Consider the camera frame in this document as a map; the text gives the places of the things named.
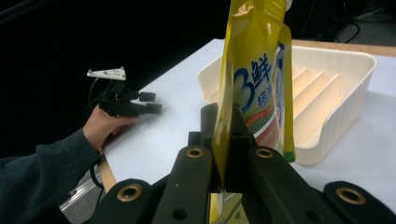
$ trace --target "brass screw hole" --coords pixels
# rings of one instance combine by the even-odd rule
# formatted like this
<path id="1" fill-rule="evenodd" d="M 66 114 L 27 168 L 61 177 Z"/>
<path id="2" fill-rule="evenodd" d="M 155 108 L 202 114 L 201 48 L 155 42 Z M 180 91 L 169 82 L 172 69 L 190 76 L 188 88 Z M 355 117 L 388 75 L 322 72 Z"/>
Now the brass screw hole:
<path id="1" fill-rule="evenodd" d="M 349 188 L 338 188 L 335 190 L 338 197 L 347 203 L 352 203 L 356 205 L 362 205 L 366 203 L 366 199 L 362 194 L 354 189 Z"/>
<path id="2" fill-rule="evenodd" d="M 187 151 L 187 156 L 191 158 L 199 158 L 204 156 L 204 152 L 200 148 L 193 148 Z"/>
<path id="3" fill-rule="evenodd" d="M 261 158 L 272 158 L 274 156 L 274 153 L 268 149 L 265 148 L 259 148 L 256 150 L 256 155 L 261 157 Z"/>
<path id="4" fill-rule="evenodd" d="M 117 199 L 128 203 L 137 199 L 142 194 L 142 187 L 138 184 L 131 184 L 123 187 L 117 194 Z"/>

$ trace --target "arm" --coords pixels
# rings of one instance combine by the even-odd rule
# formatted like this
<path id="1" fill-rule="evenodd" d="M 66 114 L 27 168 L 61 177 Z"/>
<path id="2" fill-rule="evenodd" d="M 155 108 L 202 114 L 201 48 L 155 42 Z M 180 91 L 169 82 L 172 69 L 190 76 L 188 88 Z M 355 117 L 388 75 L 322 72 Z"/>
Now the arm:
<path id="1" fill-rule="evenodd" d="M 36 154 L 0 160 L 0 223 L 28 222 L 59 202 L 100 160 L 110 133 L 136 118 L 114 118 L 97 106 L 85 126 Z"/>

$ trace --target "white plastic clip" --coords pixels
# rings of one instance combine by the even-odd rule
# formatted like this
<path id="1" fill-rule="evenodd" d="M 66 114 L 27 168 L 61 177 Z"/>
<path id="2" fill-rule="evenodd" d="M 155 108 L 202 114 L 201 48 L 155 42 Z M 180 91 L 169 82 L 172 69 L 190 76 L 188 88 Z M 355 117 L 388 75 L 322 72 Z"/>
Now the white plastic clip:
<path id="1" fill-rule="evenodd" d="M 101 78 L 108 78 L 108 79 L 116 79 L 116 80 L 125 80 L 125 70 L 123 67 L 119 69 L 108 69 L 108 70 L 101 70 L 101 71 L 88 71 L 88 77 L 101 77 Z"/>

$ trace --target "white table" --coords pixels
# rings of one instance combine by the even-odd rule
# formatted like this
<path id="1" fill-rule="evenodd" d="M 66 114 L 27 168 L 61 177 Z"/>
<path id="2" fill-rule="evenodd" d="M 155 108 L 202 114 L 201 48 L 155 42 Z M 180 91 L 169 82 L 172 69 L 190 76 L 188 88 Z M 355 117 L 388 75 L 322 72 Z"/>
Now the white table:
<path id="1" fill-rule="evenodd" d="M 106 147 L 116 182 L 137 178 L 153 184 L 171 172 L 189 132 L 200 131 L 201 108 L 206 103 L 197 75 L 222 54 L 223 45 L 223 40 L 212 40 L 141 90 L 157 93 L 163 112 L 141 116 Z M 375 57 L 378 66 L 356 121 L 323 161 L 292 167 L 320 191 L 329 182 L 345 180 L 366 189 L 396 213 L 396 57 Z"/>

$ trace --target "table surface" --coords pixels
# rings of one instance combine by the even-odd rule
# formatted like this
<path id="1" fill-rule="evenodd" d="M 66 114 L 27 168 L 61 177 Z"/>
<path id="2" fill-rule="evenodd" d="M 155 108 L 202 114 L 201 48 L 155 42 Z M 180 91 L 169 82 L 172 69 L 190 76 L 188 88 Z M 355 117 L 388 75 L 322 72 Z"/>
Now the table surface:
<path id="1" fill-rule="evenodd" d="M 157 100 L 164 104 L 163 117 L 142 116 L 106 147 L 99 166 L 106 191 L 123 179 L 137 178 L 153 184 L 169 174 L 178 151 L 187 145 L 188 132 L 200 131 L 200 109 L 205 102 L 191 100 L 202 98 L 196 77 L 202 68 L 222 54 L 223 43 L 223 40 L 212 40 L 142 89 L 157 93 Z M 368 190 L 396 212 L 393 187 L 396 181 L 396 140 L 392 137 L 396 124 L 396 115 L 392 113 L 396 111 L 396 89 L 391 84 L 396 78 L 396 48 L 304 40 L 293 40 L 292 44 L 366 52 L 378 59 L 357 120 L 323 161 L 310 166 L 293 163 L 292 167 L 316 189 L 323 190 L 329 182 L 345 180 Z M 186 81 L 190 81 L 186 78 L 191 76 L 195 77 L 196 83 L 186 85 Z M 163 85 L 167 79 L 173 83 Z M 180 88 L 181 92 L 187 90 L 189 94 L 180 96 Z M 185 113 L 186 108 L 196 112 Z"/>

